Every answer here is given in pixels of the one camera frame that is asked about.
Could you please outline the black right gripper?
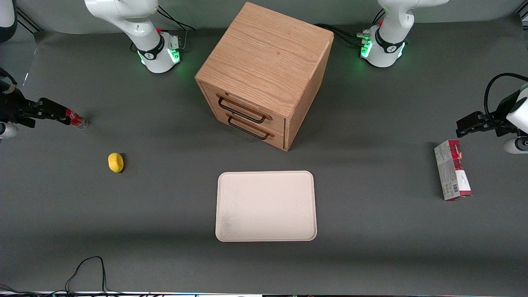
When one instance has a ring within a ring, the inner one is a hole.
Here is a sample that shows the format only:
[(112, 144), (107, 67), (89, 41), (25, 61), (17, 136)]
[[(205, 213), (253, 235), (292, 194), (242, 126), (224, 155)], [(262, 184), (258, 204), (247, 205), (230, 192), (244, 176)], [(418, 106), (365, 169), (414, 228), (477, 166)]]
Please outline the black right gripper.
[(9, 94), (0, 93), (0, 120), (5, 123), (21, 124), (28, 128), (34, 128), (36, 121), (55, 120), (62, 124), (70, 124), (68, 108), (60, 105), (53, 100), (40, 98), (36, 103), (29, 103), (24, 108), (24, 116), (21, 117), (20, 109), (26, 105), (26, 99), (19, 89), (15, 89)]

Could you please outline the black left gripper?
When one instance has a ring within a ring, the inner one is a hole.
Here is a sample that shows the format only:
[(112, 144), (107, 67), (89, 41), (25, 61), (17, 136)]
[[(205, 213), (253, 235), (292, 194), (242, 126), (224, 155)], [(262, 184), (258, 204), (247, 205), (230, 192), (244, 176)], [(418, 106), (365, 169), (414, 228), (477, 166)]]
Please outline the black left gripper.
[(481, 111), (475, 111), (458, 120), (456, 122), (457, 137), (462, 138), (470, 133), (489, 131), (492, 127), (489, 126), (488, 123), (490, 125), (495, 125), (496, 137), (503, 137), (507, 134), (518, 134), (517, 127), (507, 119), (507, 116), (520, 107), (521, 103), (518, 103), (519, 100), (520, 92), (514, 92), (507, 96), (507, 98), (504, 98), (498, 104), (496, 111), (490, 114), (489, 121), (488, 117)]

